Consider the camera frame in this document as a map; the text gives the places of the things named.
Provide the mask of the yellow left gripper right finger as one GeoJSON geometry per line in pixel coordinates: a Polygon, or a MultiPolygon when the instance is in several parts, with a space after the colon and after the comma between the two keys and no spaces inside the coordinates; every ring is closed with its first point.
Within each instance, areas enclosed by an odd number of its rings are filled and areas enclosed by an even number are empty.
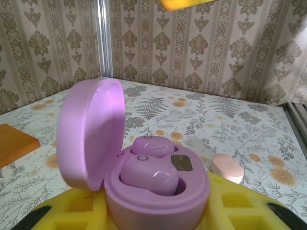
{"type": "Polygon", "coordinates": [[[208,172],[211,191],[200,230],[305,230],[282,203],[208,172]]]}

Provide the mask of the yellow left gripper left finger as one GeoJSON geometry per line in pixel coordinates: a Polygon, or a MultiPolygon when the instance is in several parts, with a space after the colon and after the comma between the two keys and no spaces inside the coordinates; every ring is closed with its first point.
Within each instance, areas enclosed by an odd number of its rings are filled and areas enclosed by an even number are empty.
{"type": "Polygon", "coordinates": [[[104,191],[70,189],[38,205],[24,218],[25,230],[114,230],[104,191]]]}

